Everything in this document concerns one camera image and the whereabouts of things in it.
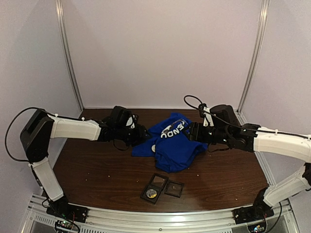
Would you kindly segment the blue printed t-shirt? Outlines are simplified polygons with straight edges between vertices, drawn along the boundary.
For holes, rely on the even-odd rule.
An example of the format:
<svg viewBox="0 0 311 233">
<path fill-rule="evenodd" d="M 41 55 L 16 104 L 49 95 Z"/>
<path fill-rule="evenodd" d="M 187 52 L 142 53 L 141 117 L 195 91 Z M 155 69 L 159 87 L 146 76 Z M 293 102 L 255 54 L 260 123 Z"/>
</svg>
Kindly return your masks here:
<svg viewBox="0 0 311 233">
<path fill-rule="evenodd" d="M 153 157 L 155 167 L 167 173 L 187 169 L 194 158 L 207 150 L 206 143 L 190 141 L 183 133 L 191 120 L 181 113 L 170 117 L 148 129 L 151 138 L 133 147 L 133 157 Z"/>
</svg>

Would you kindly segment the small round badge brooch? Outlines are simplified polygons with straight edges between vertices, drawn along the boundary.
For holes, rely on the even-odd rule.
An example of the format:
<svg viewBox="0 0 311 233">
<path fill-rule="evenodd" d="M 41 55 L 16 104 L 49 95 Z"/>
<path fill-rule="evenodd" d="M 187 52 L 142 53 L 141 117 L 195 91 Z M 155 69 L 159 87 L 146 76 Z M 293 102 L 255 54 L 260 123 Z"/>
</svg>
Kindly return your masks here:
<svg viewBox="0 0 311 233">
<path fill-rule="evenodd" d="M 150 188 L 150 189 L 147 189 L 145 194 L 147 198 L 153 199 L 157 196 L 157 191 L 153 188 Z"/>
</svg>

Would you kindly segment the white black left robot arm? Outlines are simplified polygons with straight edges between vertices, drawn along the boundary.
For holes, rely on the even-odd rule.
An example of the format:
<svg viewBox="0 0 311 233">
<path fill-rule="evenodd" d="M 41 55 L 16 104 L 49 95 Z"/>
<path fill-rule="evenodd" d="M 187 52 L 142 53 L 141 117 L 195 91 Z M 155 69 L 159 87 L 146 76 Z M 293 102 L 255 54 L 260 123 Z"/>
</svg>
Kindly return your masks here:
<svg viewBox="0 0 311 233">
<path fill-rule="evenodd" d="M 30 168 L 53 202 L 64 199 L 65 193 L 49 161 L 51 141 L 121 141 L 127 147 L 135 147 L 150 138 L 146 127 L 138 123 L 138 115 L 121 106 L 115 106 L 104 119 L 71 118 L 36 109 L 20 133 Z"/>
</svg>

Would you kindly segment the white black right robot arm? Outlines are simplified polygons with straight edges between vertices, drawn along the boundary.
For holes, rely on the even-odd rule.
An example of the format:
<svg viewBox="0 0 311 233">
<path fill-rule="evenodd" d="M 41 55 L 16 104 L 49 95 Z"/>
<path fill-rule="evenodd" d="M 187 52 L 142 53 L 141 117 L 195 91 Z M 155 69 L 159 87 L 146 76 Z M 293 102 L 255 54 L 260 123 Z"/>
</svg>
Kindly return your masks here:
<svg viewBox="0 0 311 233">
<path fill-rule="evenodd" d="M 272 207 L 278 202 L 311 189 L 311 137 L 281 132 L 258 124 L 241 125 L 232 106 L 197 107 L 203 122 L 192 122 L 183 133 L 190 141 L 227 145 L 229 149 L 274 153 L 304 161 L 304 165 L 279 183 L 261 190 L 255 206 Z"/>
</svg>

